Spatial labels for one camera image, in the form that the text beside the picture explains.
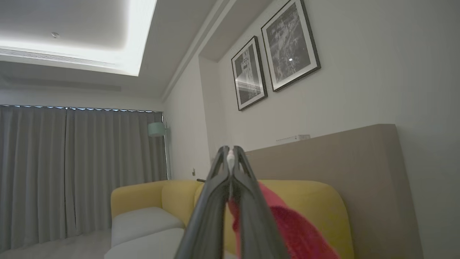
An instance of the black and white photograph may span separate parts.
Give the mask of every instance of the black and white photograph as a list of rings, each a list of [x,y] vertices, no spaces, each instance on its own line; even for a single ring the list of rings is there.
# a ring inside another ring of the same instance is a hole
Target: black and white photograph
[[[231,62],[238,110],[242,111],[267,97],[257,37],[246,43]]]
[[[285,4],[263,27],[273,91],[321,68],[303,0]]]

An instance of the red fabric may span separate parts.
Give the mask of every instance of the red fabric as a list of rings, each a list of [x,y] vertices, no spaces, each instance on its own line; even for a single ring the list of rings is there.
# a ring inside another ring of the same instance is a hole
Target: red fabric
[[[306,218],[290,209],[286,203],[263,184],[259,184],[278,230],[284,239],[291,259],[339,259],[339,256],[324,240],[321,233]],[[229,202],[233,215],[233,231],[236,234],[236,254],[240,257],[239,208]]]

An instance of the curtain fold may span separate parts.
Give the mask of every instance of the curtain fold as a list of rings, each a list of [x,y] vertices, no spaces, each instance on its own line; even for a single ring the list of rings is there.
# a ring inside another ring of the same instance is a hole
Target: curtain fold
[[[151,122],[161,122],[161,113],[67,110],[68,236],[111,227],[115,188],[166,179],[164,140],[148,136]]]
[[[0,252],[66,236],[66,111],[0,107]]]

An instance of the green lampshade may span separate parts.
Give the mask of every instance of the green lampshade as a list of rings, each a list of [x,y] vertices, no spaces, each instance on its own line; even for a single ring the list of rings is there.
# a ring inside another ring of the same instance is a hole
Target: green lampshade
[[[165,125],[163,122],[154,122],[149,124],[149,136],[159,137],[166,134]]]

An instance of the air vent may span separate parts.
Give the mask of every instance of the air vent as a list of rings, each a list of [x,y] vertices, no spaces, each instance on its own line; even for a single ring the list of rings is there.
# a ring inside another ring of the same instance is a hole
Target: air vent
[[[43,54],[43,53],[35,53],[35,52],[28,52],[22,50],[12,50],[12,49],[5,49],[0,48],[0,55],[11,56],[11,57],[18,57],[18,58],[28,58],[28,59],[41,59],[41,60],[49,60],[49,61],[57,61],[57,62],[66,62],[66,63],[73,63],[73,64],[80,64],[80,65],[91,65],[91,66],[98,66],[98,67],[107,67],[113,68],[115,64],[89,60],[89,59],[79,59],[79,58],[72,58],[72,57],[64,57],[64,56],[57,56],[57,55],[50,55],[50,54]]]

